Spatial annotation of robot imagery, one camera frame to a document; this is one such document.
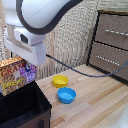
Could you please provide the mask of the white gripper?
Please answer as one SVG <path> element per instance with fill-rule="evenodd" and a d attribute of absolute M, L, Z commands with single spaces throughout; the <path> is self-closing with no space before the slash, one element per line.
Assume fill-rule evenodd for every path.
<path fill-rule="evenodd" d="M 8 25 L 5 28 L 5 46 L 29 63 L 40 66 L 46 60 L 44 35 L 30 33 L 24 27 Z M 32 70 L 31 64 L 25 64 L 25 71 Z"/>

